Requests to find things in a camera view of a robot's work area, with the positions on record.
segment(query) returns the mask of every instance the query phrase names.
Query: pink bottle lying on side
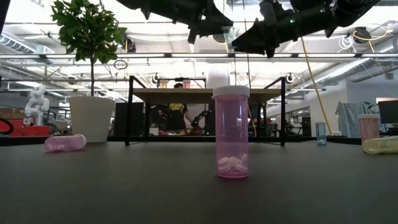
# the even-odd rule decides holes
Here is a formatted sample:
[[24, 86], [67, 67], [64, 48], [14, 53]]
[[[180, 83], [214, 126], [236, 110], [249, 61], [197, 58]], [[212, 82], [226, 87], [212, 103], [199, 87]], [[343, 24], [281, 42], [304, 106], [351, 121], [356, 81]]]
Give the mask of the pink bottle lying on side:
[[359, 126], [361, 128], [362, 142], [367, 139], [378, 138], [379, 133], [379, 115], [377, 114], [360, 114], [358, 115]]
[[245, 86], [222, 86], [213, 90], [216, 100], [216, 173], [243, 178], [248, 172], [248, 98]]
[[86, 137], [82, 134], [50, 137], [44, 142], [44, 147], [47, 152], [65, 152], [80, 150], [83, 149], [85, 146]]

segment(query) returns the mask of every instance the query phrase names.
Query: pill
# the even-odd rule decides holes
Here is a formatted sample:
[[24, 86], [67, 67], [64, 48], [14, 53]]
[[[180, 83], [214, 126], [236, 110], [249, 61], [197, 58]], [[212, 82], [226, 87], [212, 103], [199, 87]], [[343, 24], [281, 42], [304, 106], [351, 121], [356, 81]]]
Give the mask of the pill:
[[242, 173], [247, 173], [248, 172], [248, 168], [242, 166], [241, 164], [236, 164], [235, 169], [239, 172]]
[[242, 166], [247, 167], [248, 166], [248, 155], [243, 154], [241, 161], [242, 161]]
[[224, 173], [224, 172], [228, 172], [230, 169], [231, 169], [231, 167], [229, 166], [229, 164], [227, 164], [226, 166], [219, 166], [218, 172]]
[[219, 165], [219, 166], [225, 166], [226, 164], [228, 164], [228, 157], [221, 158], [221, 159], [218, 161], [218, 165]]
[[229, 162], [229, 166], [230, 167], [235, 167], [236, 164], [240, 164], [241, 163], [241, 161], [238, 158], [236, 158], [236, 157], [230, 157], [228, 159], [228, 162]]

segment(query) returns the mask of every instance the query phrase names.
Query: potted plant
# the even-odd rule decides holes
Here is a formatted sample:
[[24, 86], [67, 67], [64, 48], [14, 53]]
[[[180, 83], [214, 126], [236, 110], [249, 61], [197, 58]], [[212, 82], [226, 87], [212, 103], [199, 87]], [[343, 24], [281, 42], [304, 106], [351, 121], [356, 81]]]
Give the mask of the potted plant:
[[55, 1], [52, 19], [61, 27], [59, 39], [66, 53], [76, 53], [76, 61], [90, 60], [91, 97], [70, 98], [73, 134], [83, 134], [87, 142], [106, 142], [114, 101], [94, 96], [94, 64], [116, 60], [118, 44], [123, 44], [126, 28], [118, 27], [111, 11], [88, 0]]

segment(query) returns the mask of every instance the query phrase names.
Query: red box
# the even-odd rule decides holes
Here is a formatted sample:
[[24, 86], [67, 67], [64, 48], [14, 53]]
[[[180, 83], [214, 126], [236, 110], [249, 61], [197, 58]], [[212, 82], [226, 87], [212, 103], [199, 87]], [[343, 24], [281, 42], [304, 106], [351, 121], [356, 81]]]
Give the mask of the red box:
[[25, 126], [23, 136], [50, 136], [50, 127], [48, 126]]

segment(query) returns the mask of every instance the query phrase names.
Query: wooden tabletop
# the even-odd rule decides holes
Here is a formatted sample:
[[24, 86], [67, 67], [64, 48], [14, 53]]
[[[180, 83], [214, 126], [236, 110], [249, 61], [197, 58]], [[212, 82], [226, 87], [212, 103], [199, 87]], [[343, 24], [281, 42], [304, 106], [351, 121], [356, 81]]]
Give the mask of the wooden tabletop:
[[[134, 95], [149, 103], [213, 103], [213, 89], [135, 88]], [[280, 96], [280, 89], [251, 89], [249, 104], [262, 104]]]

